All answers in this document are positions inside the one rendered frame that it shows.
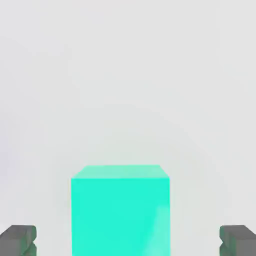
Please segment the small turquoise cube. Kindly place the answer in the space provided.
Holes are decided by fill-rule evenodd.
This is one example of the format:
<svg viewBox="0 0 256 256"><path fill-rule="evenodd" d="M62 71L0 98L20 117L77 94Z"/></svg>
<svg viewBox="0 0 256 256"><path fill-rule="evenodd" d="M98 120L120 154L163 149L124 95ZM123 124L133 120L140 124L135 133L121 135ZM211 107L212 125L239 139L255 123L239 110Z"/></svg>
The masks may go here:
<svg viewBox="0 0 256 256"><path fill-rule="evenodd" d="M171 256L159 165L88 165L71 178L72 256Z"/></svg>

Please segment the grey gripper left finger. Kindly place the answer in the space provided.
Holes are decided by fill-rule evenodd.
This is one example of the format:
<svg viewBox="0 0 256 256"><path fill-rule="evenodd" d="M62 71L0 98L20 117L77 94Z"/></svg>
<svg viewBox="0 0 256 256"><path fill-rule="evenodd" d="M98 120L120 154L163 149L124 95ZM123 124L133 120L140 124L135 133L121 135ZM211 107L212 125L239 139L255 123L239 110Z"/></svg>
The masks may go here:
<svg viewBox="0 0 256 256"><path fill-rule="evenodd" d="M11 225L0 234L0 256L37 256L34 225Z"/></svg>

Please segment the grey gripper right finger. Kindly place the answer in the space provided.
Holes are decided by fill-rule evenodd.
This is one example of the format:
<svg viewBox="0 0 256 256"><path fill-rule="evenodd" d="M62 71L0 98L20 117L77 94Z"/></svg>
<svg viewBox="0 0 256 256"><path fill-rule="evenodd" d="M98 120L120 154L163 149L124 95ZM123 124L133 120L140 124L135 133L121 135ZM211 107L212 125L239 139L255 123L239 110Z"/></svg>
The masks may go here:
<svg viewBox="0 0 256 256"><path fill-rule="evenodd" d="M256 234L245 225L222 225L219 238L219 256L256 256Z"/></svg>

